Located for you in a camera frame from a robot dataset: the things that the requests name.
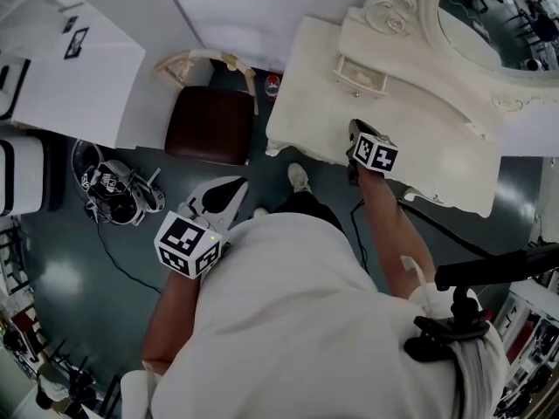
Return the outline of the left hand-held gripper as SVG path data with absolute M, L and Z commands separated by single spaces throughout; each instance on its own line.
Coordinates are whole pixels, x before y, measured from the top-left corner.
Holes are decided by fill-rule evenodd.
M 155 252 L 159 262 L 189 279 L 208 272 L 222 256 L 228 229 L 248 189 L 248 180 L 240 175 L 199 184 L 178 211 L 167 213 L 157 231 Z

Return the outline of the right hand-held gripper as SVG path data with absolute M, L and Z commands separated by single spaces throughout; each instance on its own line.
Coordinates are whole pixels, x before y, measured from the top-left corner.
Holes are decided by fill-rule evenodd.
M 398 148 L 388 137 L 362 120 L 352 119 L 349 123 L 350 148 L 347 151 L 349 182 L 358 184 L 358 165 L 369 171 L 388 175 L 394 168 Z

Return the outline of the white ornate dressing table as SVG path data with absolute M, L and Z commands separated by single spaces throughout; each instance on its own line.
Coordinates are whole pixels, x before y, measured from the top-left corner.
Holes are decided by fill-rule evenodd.
M 387 96 L 355 96 L 336 82 L 341 27 L 304 17 L 266 126 L 267 154 L 287 147 L 347 165 L 349 123 L 359 119 L 397 145 L 389 178 L 441 206 L 487 217 L 492 211 L 500 149 L 476 136 L 450 105 L 398 79 Z

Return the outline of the person's right forearm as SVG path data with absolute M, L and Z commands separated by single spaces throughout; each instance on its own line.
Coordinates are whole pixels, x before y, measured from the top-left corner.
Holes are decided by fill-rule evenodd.
M 420 280 L 414 271 L 405 269 L 401 258 L 412 258 L 430 283 L 436 273 L 431 253 L 381 175 L 358 166 L 358 182 L 390 293 L 407 299 L 420 286 Z

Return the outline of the person's left forearm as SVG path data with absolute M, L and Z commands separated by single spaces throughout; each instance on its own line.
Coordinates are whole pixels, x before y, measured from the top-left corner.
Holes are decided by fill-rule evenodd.
M 164 375 L 193 334 L 200 281 L 172 271 L 148 324 L 142 362 Z

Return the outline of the brown seat cream chair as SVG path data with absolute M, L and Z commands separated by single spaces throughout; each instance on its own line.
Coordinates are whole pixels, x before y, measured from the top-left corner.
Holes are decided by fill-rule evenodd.
M 244 91 L 187 83 L 197 61 L 221 62 L 245 79 Z M 254 121 L 259 115 L 255 72 L 237 56 L 209 49 L 164 59 L 155 70 L 179 88 L 166 133 L 168 155 L 216 164 L 242 166 L 248 160 Z

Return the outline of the person's right white shoe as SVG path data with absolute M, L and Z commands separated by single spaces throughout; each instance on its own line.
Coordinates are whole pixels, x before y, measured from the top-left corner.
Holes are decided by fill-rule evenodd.
M 312 193 L 306 170 L 297 162 L 292 162 L 287 168 L 287 177 L 294 193 Z

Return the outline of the person's black trouser leg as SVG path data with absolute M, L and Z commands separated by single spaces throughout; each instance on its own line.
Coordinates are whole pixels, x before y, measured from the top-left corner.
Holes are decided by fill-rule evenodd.
M 272 214 L 296 213 L 321 219 L 346 235 L 335 213 L 309 191 L 293 192 L 281 205 L 272 211 Z

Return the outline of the person's white shirt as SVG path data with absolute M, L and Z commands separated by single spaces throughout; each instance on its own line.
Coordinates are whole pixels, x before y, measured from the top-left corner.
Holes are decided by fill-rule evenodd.
M 448 361 L 404 351 L 414 319 L 451 304 L 432 283 L 407 299 L 379 292 L 321 219 L 243 222 L 167 372 L 124 377 L 122 419 L 492 419 L 508 371 L 494 329 L 452 344 Z

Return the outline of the white air purifier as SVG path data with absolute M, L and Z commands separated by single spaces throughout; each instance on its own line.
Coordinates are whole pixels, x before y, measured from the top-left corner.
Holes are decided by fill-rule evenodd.
M 0 216 L 54 211 L 66 180 L 66 140 L 31 130 L 0 135 Z

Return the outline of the large black framed picture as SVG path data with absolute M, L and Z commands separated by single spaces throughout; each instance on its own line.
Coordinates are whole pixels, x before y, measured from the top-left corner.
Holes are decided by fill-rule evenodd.
M 89 28 L 82 28 L 74 32 L 70 44 L 66 49 L 64 60 L 77 58 L 82 50 L 82 43 L 88 33 Z

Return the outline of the white black-edged appliance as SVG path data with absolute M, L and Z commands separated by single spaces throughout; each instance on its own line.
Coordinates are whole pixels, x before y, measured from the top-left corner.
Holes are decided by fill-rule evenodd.
M 27 58 L 0 54 L 0 121 L 11 118 L 30 64 Z

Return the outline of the cluttered black rack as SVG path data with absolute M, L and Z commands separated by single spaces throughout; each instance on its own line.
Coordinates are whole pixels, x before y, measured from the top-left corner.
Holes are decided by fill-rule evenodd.
M 23 292 L 10 292 L 18 285 L 11 281 L 10 273 L 11 265 L 17 262 L 20 244 L 18 233 L 12 229 L 12 221 L 0 219 L 0 348 L 5 334 L 14 337 L 17 350 L 6 352 L 18 367 L 17 374 L 31 384 L 30 392 L 14 409 L 10 419 L 71 419 L 64 413 L 70 406 L 67 398 L 54 402 L 47 410 L 37 405 L 37 371 L 53 353 L 57 356 L 52 365 L 62 373 L 67 369 L 77 371 L 82 363 L 84 367 L 80 370 L 92 374 L 93 360 L 83 355 L 82 360 L 77 361 L 71 356 L 72 349 L 63 342 L 51 347 L 39 333 L 40 325 L 31 298 Z

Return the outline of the cluttered white shelf unit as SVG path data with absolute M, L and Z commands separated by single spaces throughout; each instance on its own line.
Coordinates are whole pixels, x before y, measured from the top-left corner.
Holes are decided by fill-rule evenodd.
M 516 282 L 494 325 L 510 367 L 494 419 L 559 419 L 559 271 Z

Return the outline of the oval mirror ornate white frame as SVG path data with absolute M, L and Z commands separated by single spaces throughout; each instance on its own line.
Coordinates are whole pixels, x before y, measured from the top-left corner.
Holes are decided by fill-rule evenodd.
M 470 120 L 533 103 L 559 105 L 559 70 L 505 64 L 505 46 L 459 0 L 366 0 L 342 24 L 340 50 L 419 86 Z

